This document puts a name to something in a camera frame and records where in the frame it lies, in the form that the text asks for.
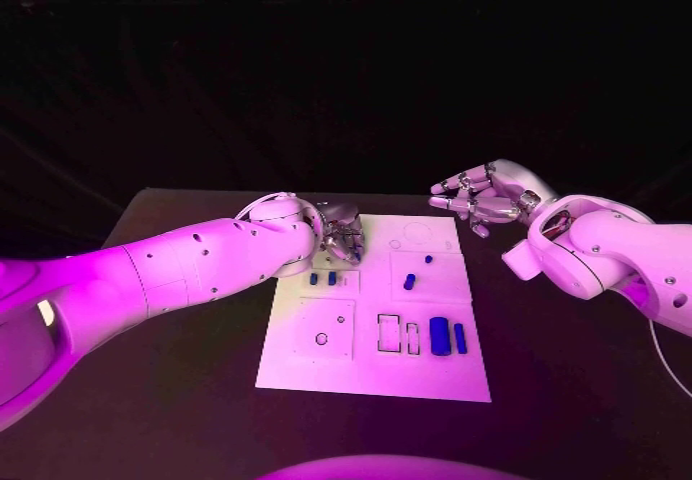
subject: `robotic hand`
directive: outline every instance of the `robotic hand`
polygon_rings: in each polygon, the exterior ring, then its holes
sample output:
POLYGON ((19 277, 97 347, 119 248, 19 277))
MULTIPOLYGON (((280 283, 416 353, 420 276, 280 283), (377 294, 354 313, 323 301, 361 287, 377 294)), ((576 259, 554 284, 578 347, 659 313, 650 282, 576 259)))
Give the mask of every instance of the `robotic hand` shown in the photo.
POLYGON ((58 260, 0 260, 0 431, 44 400, 78 360, 143 320, 304 271, 320 249, 364 254, 354 205, 293 193, 235 219, 58 260))
POLYGON ((587 195, 560 197, 509 160, 472 168, 431 188, 430 205, 490 223, 522 222, 527 239, 502 256, 522 280, 541 272, 578 298, 607 289, 642 313, 692 336, 692 225, 656 225, 635 208, 587 195), (459 189, 457 195, 449 194, 459 189))

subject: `screw hole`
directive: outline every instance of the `screw hole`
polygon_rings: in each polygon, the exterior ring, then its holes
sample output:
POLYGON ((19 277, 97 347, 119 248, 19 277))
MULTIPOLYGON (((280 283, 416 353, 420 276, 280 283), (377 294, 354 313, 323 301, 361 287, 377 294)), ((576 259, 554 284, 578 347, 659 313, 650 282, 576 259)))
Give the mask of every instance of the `screw hole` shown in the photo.
POLYGON ((675 298, 674 298, 674 307, 681 308, 685 304, 688 303, 688 296, 681 293, 675 298))

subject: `table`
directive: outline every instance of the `table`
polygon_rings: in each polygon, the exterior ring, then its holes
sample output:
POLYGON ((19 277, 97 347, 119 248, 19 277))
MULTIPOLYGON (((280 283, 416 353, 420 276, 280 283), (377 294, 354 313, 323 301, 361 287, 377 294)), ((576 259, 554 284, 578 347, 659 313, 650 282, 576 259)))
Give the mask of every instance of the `table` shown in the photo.
MULTIPOLYGON (((263 193, 147 189, 106 246, 234 216, 263 193)), ((423 196, 300 194, 362 213, 446 215, 423 196)), ((649 326, 607 293, 584 302, 522 282, 457 219, 493 403, 255 389, 276 280, 146 321, 82 360, 0 433, 0 478, 240 479, 333 456, 420 455, 529 478, 689 478, 692 399, 649 326)), ((692 339, 659 327, 692 385, 692 339)))

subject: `white board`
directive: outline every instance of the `white board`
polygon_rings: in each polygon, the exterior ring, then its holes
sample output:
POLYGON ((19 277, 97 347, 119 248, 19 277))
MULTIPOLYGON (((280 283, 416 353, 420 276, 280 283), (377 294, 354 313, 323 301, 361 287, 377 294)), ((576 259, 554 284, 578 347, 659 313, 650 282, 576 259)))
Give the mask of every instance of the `white board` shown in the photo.
POLYGON ((454 219, 361 219, 361 265, 323 252, 312 270, 279 280, 255 386, 490 402, 454 219), (417 279, 405 290, 410 273, 417 279), (433 317, 449 319, 447 356, 431 353, 433 317), (454 323, 463 325, 466 354, 457 353, 454 323))

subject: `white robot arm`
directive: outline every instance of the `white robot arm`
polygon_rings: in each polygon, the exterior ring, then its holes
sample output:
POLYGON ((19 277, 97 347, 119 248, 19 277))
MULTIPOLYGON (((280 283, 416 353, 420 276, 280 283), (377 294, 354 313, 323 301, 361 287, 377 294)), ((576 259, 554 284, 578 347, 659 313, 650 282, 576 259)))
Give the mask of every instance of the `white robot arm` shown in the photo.
POLYGON ((649 319, 692 336, 692 225, 656 225, 604 198, 558 197, 509 160, 450 177, 431 193, 430 204, 470 218, 483 238, 490 223, 528 225, 527 239, 502 257, 522 280, 544 272, 583 299, 614 290, 649 319))
POLYGON ((352 205, 263 197, 235 219, 58 260, 0 260, 0 431, 74 365, 143 320, 300 273, 319 249, 358 264, 352 205))

